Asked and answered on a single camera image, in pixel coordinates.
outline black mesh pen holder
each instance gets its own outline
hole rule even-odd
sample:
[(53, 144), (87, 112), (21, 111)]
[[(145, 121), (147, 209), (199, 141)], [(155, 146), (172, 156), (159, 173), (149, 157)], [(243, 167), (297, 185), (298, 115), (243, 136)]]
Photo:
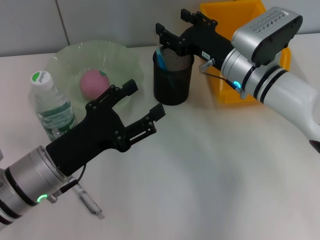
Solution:
[(157, 53), (153, 54), (153, 94), (165, 105), (178, 105), (189, 96), (193, 55), (178, 56), (175, 51), (165, 48), (161, 51), (166, 69), (159, 66)]

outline yellow plastic bin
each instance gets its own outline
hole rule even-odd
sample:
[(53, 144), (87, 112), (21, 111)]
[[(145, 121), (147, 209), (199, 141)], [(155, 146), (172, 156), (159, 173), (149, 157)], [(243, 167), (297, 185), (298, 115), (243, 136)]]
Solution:
[[(208, 18), (218, 22), (216, 32), (225, 38), (231, 40), (234, 32), (266, 11), (260, 0), (235, 0), (224, 2), (202, 3), (201, 11)], [(290, 70), (291, 52), (285, 48), (281, 52), (280, 65), (286, 70)], [(220, 71), (210, 67), (208, 72), (213, 75), (222, 76)], [(248, 95), (246, 99), (241, 99), (239, 93), (233, 90), (223, 80), (208, 76), (208, 82), (213, 94), (216, 96), (219, 104), (243, 105), (245, 103), (254, 103), (257, 100)]]

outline table surface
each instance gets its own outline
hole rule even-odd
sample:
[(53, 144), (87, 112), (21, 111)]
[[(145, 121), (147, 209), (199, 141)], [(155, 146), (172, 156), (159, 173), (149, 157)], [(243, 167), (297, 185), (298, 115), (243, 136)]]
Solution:
[[(320, 34), (290, 43), (291, 70), (320, 89)], [(124, 123), (157, 104), (155, 47), (133, 48), (143, 89)], [(1, 168), (49, 140), (34, 114), (29, 76), (53, 54), (0, 58)], [(262, 104), (215, 104), (196, 58), (190, 95), (165, 106), (157, 133), (125, 153), (107, 150), (87, 166), (81, 184), (106, 218), (90, 215), (73, 191), (43, 201), (0, 233), (1, 240), (318, 240), (320, 156), (291, 123)]]

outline plastic bottle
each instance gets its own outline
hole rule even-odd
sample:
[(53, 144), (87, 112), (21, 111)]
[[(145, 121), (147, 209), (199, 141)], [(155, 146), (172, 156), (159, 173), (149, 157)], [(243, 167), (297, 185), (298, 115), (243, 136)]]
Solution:
[(31, 84), (35, 112), (51, 141), (77, 125), (70, 101), (55, 87), (49, 72), (35, 72)]

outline translucent bowl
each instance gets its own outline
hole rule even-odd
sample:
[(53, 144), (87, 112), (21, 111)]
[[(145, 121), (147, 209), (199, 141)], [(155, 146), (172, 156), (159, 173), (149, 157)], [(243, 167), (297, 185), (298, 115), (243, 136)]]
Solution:
[[(134, 79), (139, 88), (144, 80), (138, 56), (118, 43), (91, 40), (57, 52), (44, 70), (51, 74), (56, 87), (69, 98), (78, 122), (86, 116), (85, 106), (90, 101), (82, 95), (79, 82), (81, 76), (90, 69), (102, 70), (110, 84), (117, 87)], [(124, 98), (114, 109), (121, 110), (129, 101), (130, 97)]]

